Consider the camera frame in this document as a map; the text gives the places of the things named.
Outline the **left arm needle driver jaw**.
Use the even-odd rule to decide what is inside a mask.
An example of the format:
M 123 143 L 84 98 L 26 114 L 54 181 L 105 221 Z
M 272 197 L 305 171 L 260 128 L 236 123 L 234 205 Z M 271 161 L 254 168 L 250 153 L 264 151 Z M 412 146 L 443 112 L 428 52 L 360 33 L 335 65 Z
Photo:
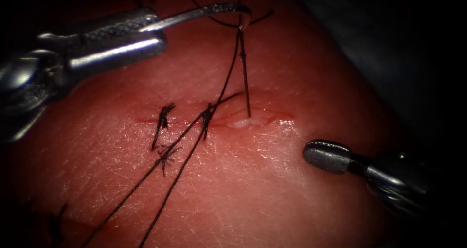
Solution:
M 164 39 L 150 37 L 110 44 L 84 54 L 76 53 L 69 57 L 69 72 L 76 75 L 100 74 L 157 56 L 165 51 L 166 46 Z
M 152 9 L 135 8 L 41 33 L 37 36 L 37 41 L 40 46 L 47 48 L 77 48 L 129 36 L 157 21 L 159 18 Z

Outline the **right arm needle driver jaw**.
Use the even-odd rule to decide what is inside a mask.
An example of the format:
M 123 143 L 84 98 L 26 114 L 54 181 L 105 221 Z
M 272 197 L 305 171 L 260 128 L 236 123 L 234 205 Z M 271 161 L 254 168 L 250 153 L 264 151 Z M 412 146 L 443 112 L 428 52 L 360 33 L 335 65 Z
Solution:
M 308 164 L 336 175 L 350 172 L 363 176 L 369 166 L 367 156 L 354 153 L 348 146 L 330 140 L 309 141 L 304 146 L 302 155 Z

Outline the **left arm needle driver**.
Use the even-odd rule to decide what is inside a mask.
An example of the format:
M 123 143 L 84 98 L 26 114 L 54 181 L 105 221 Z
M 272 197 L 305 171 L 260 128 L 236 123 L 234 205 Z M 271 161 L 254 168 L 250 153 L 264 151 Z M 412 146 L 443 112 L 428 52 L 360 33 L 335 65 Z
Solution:
M 1 63 L 0 141 L 21 139 L 51 102 L 72 89 L 71 54 L 36 49 L 16 54 Z

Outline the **right arm needle driver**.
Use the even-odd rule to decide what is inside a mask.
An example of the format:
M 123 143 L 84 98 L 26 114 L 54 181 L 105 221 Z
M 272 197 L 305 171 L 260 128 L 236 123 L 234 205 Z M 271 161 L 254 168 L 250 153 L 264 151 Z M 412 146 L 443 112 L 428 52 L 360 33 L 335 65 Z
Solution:
M 439 174 L 403 152 L 374 157 L 364 170 L 370 191 L 399 217 L 425 217 L 435 208 Z

